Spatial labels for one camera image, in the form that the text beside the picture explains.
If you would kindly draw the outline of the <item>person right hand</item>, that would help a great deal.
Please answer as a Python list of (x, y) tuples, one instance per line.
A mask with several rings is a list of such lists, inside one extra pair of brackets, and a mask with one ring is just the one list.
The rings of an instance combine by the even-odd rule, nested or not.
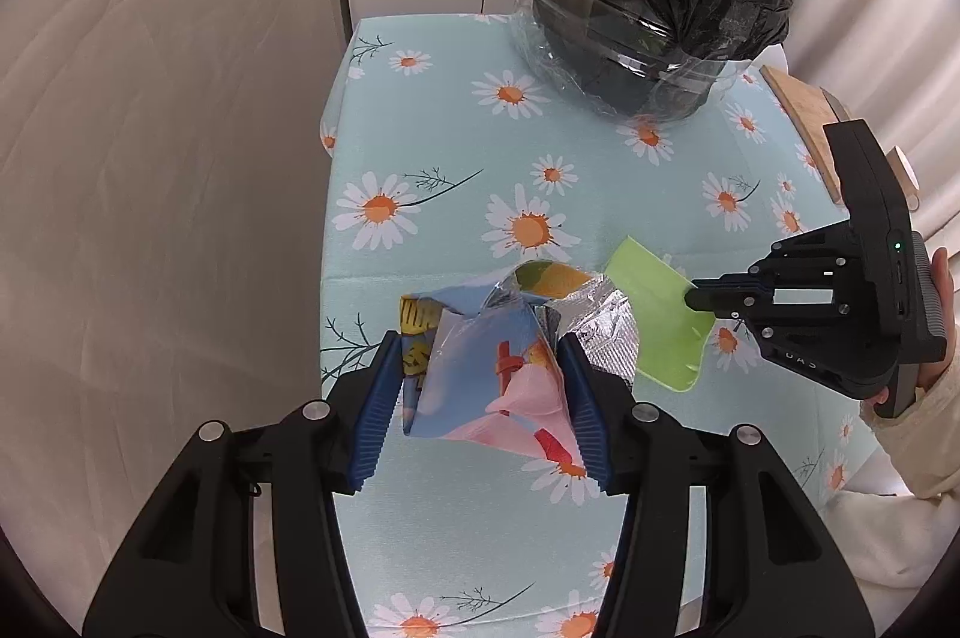
[(931, 260), (931, 281), (939, 297), (940, 312), (946, 330), (946, 355), (939, 362), (921, 363), (916, 375), (914, 391), (925, 395), (952, 365), (957, 351), (957, 323), (955, 323), (955, 284), (950, 272), (949, 252), (945, 246), (934, 251)]

